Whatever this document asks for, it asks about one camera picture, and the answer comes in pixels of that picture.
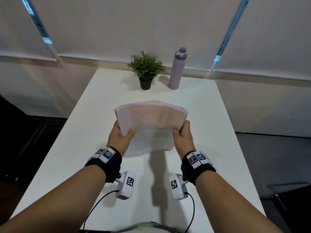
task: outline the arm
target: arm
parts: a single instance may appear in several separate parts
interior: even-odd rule
[[[173,137],[181,160],[186,153],[196,150],[189,121],[180,131],[174,129]],[[216,172],[201,173],[196,179],[196,190],[216,233],[282,232]]]
[[[135,134],[122,136],[116,121],[107,146],[123,156]],[[82,168],[0,227],[1,233],[78,232],[104,187],[106,175],[96,165]]]

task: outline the left hand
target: left hand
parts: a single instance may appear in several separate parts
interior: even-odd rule
[[[112,146],[113,148],[117,149],[123,157],[134,135],[135,129],[132,128],[125,136],[123,136],[121,134],[119,122],[117,120],[109,134],[107,146]]]

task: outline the paper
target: paper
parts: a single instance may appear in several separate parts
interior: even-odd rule
[[[131,128],[136,133],[125,156],[147,154],[174,148],[173,128],[180,129],[188,112],[161,101],[144,101],[115,109],[122,135]]]

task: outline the black wristband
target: black wristband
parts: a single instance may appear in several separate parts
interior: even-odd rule
[[[100,167],[106,174],[106,183],[113,183],[118,177],[122,156],[117,149],[113,147],[108,147],[100,149],[97,151],[86,163],[85,166],[97,165]]]
[[[198,176],[207,170],[216,172],[211,161],[204,153],[190,151],[183,157],[181,171],[184,180],[188,180],[195,185]]]

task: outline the pink bottle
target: pink bottle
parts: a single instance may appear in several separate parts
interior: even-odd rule
[[[187,51],[185,47],[182,47],[179,51],[176,51],[171,76],[169,78],[169,88],[176,90],[179,87],[181,76],[185,68],[187,59]]]

